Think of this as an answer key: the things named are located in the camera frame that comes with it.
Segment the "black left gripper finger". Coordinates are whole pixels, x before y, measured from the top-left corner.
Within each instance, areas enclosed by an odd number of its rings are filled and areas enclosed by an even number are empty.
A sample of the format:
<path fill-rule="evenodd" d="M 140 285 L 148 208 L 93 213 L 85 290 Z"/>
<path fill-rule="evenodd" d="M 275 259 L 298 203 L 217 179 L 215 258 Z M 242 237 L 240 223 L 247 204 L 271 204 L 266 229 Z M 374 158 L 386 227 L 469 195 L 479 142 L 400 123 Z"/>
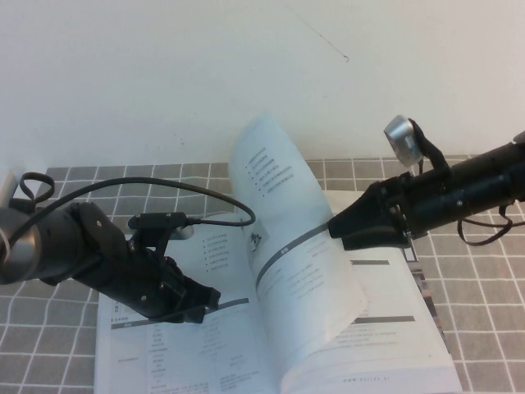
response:
<path fill-rule="evenodd" d="M 202 285 L 189 277 L 185 277 L 185 289 L 187 309 L 218 309 L 221 292 L 217 289 Z"/>
<path fill-rule="evenodd" d="M 186 309 L 181 313 L 180 321 L 182 323 L 197 323 L 201 324 L 206 315 L 205 307 L 195 307 Z"/>

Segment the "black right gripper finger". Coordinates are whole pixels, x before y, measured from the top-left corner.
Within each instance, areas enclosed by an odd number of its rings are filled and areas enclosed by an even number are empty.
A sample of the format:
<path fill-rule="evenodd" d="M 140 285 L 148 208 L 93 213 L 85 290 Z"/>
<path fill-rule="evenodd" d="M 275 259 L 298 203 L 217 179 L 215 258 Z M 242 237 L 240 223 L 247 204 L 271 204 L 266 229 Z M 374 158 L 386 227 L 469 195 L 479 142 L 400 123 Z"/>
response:
<path fill-rule="evenodd" d="M 390 210 L 373 192 L 364 192 L 348 208 L 336 214 L 328 222 L 332 238 L 349 236 L 396 236 L 397 225 Z"/>
<path fill-rule="evenodd" d="M 372 232 L 354 232 L 342 236 L 341 240 L 345 250 L 365 250 L 371 248 L 392 247 L 408 248 L 409 239 L 403 232 L 372 231 Z"/>

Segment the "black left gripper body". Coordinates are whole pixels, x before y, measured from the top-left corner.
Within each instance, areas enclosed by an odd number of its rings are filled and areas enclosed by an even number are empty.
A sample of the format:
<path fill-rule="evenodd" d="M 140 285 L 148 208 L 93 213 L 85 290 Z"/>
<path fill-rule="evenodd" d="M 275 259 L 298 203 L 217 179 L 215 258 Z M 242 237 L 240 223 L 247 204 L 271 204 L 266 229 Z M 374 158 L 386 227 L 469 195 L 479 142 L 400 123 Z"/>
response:
<path fill-rule="evenodd" d="M 108 277 L 97 290 L 160 323 L 184 323 L 189 280 L 171 258 L 158 257 L 143 246 L 128 245 L 106 261 Z"/>

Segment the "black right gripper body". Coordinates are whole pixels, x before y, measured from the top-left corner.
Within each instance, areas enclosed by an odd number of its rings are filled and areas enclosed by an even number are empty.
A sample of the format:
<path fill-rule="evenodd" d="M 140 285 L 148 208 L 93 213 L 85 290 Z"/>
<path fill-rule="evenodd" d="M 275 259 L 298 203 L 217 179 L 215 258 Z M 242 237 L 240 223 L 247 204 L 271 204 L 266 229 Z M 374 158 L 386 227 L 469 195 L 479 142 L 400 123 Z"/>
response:
<path fill-rule="evenodd" d="M 426 236 L 428 230 L 422 226 L 416 205 L 430 184 L 429 173 L 417 176 L 403 173 L 372 183 L 368 187 L 368 193 L 374 200 L 370 232 L 382 239 L 418 239 Z"/>

